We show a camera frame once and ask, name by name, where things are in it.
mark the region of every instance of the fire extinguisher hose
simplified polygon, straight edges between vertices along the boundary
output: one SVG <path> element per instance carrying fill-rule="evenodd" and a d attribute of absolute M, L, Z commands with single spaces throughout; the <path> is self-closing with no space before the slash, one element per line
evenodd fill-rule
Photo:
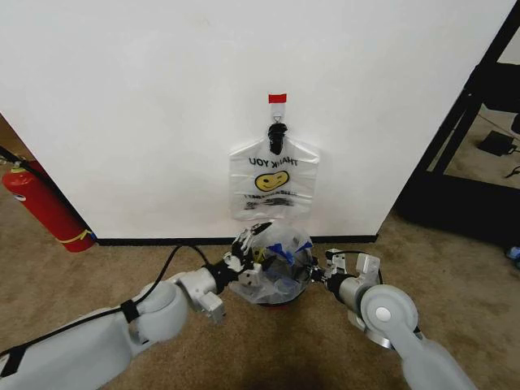
<path fill-rule="evenodd" d="M 59 187 L 56 185 L 56 183 L 47 175 L 44 175 L 43 173 L 39 172 L 37 169 L 34 169 L 31 167 L 28 161 L 22 160 L 19 157 L 16 157 L 13 153 L 11 153 L 9 150 L 4 148 L 0 145 L 0 156 L 3 156 L 6 161 L 13 164 L 18 164 L 19 167 L 23 168 L 25 171 L 31 172 L 33 175 L 35 175 L 38 179 L 40 179 L 43 183 L 45 183 L 57 196 L 58 198 L 63 202 L 64 205 L 67 206 L 67 208 L 75 215 L 84 225 L 85 228 L 88 230 L 88 232 L 91 232 L 92 229 L 89 227 L 89 225 L 85 222 L 83 218 L 81 218 L 81 215 L 76 211 L 74 206 L 68 201 L 68 199 L 63 195 L 62 191 L 59 189 Z"/>

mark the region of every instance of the red tape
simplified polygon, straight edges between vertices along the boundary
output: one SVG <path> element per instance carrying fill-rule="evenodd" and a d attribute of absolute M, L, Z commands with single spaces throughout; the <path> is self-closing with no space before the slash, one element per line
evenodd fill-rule
<path fill-rule="evenodd" d="M 271 103 L 285 103 L 287 102 L 287 94 L 283 95 L 269 95 L 269 104 Z"/>

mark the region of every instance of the red fire extinguisher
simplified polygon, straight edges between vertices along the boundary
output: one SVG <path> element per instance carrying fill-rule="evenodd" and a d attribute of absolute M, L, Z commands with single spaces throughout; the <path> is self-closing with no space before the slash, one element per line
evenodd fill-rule
<path fill-rule="evenodd" d="M 49 186 L 50 178 L 41 165 L 37 161 L 24 164 L 28 169 L 15 165 L 2 177 L 6 188 L 70 252 L 90 248 L 95 242 L 92 232 Z"/>

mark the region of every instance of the fire extinguisher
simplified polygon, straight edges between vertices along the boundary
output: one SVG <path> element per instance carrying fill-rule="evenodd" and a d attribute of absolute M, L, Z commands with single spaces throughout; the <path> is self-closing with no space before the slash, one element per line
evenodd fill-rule
<path fill-rule="evenodd" d="M 23 161 L 0 146 L 0 154 L 14 163 L 2 177 L 5 187 L 70 252 L 81 252 L 94 244 L 93 233 L 64 200 L 38 161 Z"/>

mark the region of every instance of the floor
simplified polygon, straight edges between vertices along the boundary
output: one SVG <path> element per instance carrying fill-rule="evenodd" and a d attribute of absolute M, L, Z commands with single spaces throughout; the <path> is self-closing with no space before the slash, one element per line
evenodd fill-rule
<path fill-rule="evenodd" d="M 471 153 L 465 158 L 459 170 L 476 167 Z M 6 170 L 0 166 L 0 175 Z M 68 253 L 3 187 L 0 215 L 0 349 L 133 297 L 170 250 Z M 479 388 L 520 388 L 520 271 L 501 248 L 418 227 L 394 213 L 374 244 L 316 245 L 314 255 L 323 259 L 331 247 L 381 257 L 385 283 L 414 299 L 425 335 L 444 345 Z M 213 262 L 228 250 L 203 249 Z M 182 249 L 167 275 L 200 265 Z M 283 309 L 250 305 L 231 291 L 222 298 L 224 324 L 191 313 L 176 339 L 143 353 L 105 388 L 407 388 L 396 353 L 351 326 L 345 308 L 320 285 Z"/>
<path fill-rule="evenodd" d="M 513 168 L 520 166 L 520 153 L 498 157 L 476 148 L 490 131 L 495 131 L 513 137 L 513 144 L 520 149 L 520 135 L 510 131 L 513 118 L 514 114 L 483 106 L 446 174 L 520 189 L 520 175 L 505 178 Z"/>

